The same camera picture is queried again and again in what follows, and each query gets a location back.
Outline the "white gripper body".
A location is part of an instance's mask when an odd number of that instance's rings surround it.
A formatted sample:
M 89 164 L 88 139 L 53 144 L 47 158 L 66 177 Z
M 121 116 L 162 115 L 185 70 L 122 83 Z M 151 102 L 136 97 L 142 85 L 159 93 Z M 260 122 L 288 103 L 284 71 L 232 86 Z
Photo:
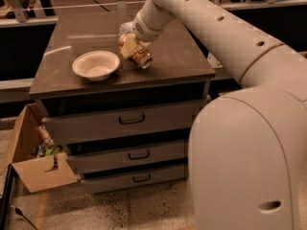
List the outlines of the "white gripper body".
M 161 9 L 153 0 L 146 0 L 132 21 L 132 31 L 143 42 L 155 41 L 175 17 Z

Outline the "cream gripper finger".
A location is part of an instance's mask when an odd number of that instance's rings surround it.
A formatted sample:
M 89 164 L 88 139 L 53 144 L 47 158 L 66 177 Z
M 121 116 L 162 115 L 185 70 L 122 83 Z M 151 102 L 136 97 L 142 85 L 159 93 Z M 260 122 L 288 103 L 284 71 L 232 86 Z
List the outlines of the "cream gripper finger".
M 120 52 L 124 58 L 135 58 L 139 48 L 135 34 L 122 34 L 120 36 Z

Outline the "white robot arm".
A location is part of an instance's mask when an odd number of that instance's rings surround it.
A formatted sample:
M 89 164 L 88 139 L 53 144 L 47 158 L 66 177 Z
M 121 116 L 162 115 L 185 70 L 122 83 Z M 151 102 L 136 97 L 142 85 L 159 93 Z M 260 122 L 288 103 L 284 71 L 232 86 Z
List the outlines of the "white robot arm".
M 307 59 L 208 0 L 147 0 L 125 30 L 155 40 L 178 18 L 241 90 L 199 113 L 189 138 L 198 230 L 299 230 Z

